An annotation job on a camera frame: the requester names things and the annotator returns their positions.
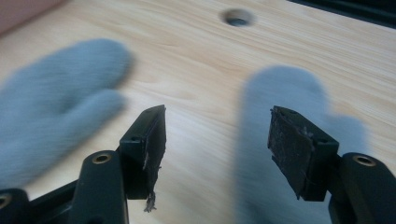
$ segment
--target gray fabric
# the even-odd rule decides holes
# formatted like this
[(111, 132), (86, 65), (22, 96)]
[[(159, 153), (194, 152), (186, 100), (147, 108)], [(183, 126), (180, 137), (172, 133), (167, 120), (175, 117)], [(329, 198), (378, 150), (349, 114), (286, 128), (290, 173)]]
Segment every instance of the gray fabric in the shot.
[(360, 121), (329, 111), (328, 99), (317, 79), (305, 70), (275, 66), (255, 74), (242, 96), (242, 112), (235, 152), (237, 223), (331, 223), (325, 203), (297, 201), (286, 177), (267, 149), (270, 109), (284, 106), (301, 113), (339, 143), (339, 155), (367, 154)]
[(131, 57), (112, 40), (84, 41), (13, 74), (0, 87), (0, 189), (22, 187), (122, 108), (111, 90)]

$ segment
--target wood grain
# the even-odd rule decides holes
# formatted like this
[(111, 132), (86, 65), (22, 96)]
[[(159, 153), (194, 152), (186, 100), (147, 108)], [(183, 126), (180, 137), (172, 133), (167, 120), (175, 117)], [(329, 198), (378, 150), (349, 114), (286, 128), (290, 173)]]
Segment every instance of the wood grain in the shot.
[[(243, 8), (248, 27), (220, 17)], [(131, 223), (233, 223), (239, 97), (252, 73), (291, 64), (318, 75), (334, 113), (367, 125), (374, 154), (396, 173), (396, 31), (287, 1), (69, 1), (0, 36), (0, 81), (77, 41), (107, 37), (134, 53), (120, 85), (128, 105), (93, 138), (26, 186), (31, 198), (76, 178), (85, 157), (115, 149), (144, 109), (166, 105), (158, 210), (129, 202)]]

